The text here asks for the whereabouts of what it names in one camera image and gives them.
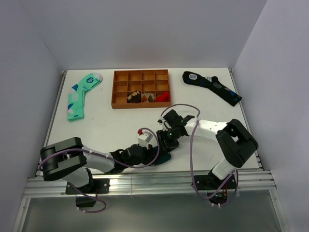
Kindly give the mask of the dark green reindeer sock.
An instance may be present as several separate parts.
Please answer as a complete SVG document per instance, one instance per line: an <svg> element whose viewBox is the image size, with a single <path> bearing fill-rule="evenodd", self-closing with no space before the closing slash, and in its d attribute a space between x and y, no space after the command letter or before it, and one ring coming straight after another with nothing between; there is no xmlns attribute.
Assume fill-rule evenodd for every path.
<svg viewBox="0 0 309 232"><path fill-rule="evenodd" d="M163 149L160 149L159 155L154 161L153 165L161 165L169 160L171 160L171 154Z"/></svg>

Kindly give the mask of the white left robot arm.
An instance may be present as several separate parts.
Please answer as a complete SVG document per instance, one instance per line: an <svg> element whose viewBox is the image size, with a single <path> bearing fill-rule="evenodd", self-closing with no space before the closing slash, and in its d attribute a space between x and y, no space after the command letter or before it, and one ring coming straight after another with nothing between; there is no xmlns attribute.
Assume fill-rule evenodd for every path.
<svg viewBox="0 0 309 232"><path fill-rule="evenodd" d="M95 186L91 169L104 174L119 174L126 168L150 166L159 158L160 146L134 144L126 149L101 153L83 145L81 138L73 137L40 150L45 181L63 179L71 188L89 193Z"/></svg>

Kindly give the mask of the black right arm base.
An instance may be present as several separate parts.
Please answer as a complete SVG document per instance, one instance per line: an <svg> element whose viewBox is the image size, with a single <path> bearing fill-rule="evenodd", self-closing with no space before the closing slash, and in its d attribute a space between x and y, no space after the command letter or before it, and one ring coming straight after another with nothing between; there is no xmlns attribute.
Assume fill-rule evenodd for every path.
<svg viewBox="0 0 309 232"><path fill-rule="evenodd" d="M208 200L211 204L219 207L228 203L236 196L239 184L239 177L236 174L228 175L220 180L215 175L209 173L205 175L194 175L192 187L197 195Z"/></svg>

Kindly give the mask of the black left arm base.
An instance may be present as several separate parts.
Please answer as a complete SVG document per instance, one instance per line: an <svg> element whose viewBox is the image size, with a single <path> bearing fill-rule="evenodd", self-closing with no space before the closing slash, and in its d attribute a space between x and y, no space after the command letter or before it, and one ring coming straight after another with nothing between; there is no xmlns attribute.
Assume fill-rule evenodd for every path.
<svg viewBox="0 0 309 232"><path fill-rule="evenodd" d="M78 195L79 192L83 194L94 194L97 197L99 194L109 193L110 180L108 178L95 178L90 181L84 187L74 187L71 183L67 183L65 194L66 195ZM79 208L92 208L95 206L96 201L88 197L76 197L75 204Z"/></svg>

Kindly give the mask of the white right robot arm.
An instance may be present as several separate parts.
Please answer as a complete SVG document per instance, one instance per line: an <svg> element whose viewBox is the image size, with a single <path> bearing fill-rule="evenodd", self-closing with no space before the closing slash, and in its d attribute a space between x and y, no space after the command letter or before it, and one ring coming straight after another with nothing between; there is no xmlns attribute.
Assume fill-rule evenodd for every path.
<svg viewBox="0 0 309 232"><path fill-rule="evenodd" d="M258 149L258 142L237 119L229 122L201 120L197 116L182 117L175 110L161 116L158 123L162 130L157 131L161 148L172 151L179 146L178 139L187 136L202 137L219 144L223 158L212 168L209 183L220 188L226 177L235 169L241 168Z"/></svg>

